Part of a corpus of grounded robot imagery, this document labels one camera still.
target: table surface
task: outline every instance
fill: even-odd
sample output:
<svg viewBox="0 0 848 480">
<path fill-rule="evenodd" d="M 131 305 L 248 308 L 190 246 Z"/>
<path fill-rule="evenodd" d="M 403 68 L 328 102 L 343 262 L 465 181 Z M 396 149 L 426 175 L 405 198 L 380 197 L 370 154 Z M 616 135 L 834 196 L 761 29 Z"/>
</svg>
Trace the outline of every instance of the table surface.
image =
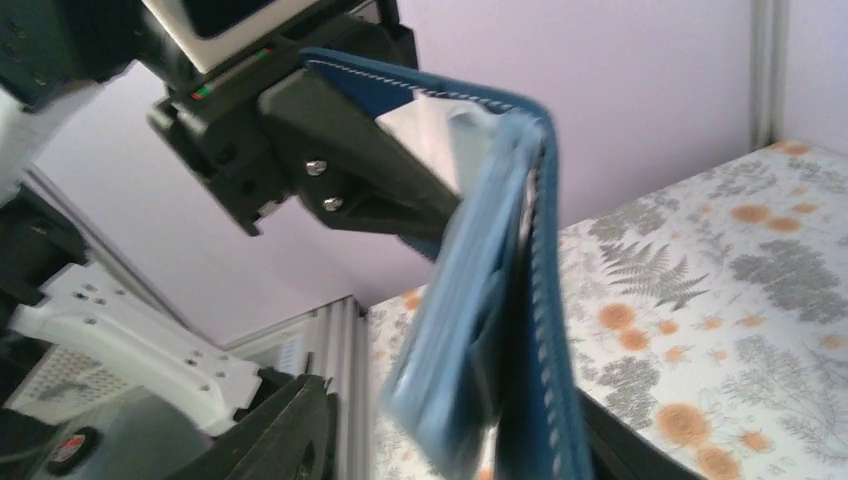
<svg viewBox="0 0 848 480">
<path fill-rule="evenodd" d="M 561 232 L 579 388 L 710 479 L 848 476 L 848 159 L 780 142 Z M 371 309 L 374 389 L 423 289 Z M 440 478 L 385 416 L 376 478 Z"/>
</svg>

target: white perforated plate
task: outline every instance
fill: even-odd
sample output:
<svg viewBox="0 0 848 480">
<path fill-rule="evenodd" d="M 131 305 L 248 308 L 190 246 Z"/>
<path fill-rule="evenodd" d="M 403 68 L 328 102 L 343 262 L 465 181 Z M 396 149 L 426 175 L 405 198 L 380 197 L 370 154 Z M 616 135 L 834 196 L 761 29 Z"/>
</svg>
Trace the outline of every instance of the white perforated plate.
<svg viewBox="0 0 848 480">
<path fill-rule="evenodd" d="M 55 346 L 9 399 L 6 408 L 57 425 L 138 386 L 87 355 Z"/>
</svg>

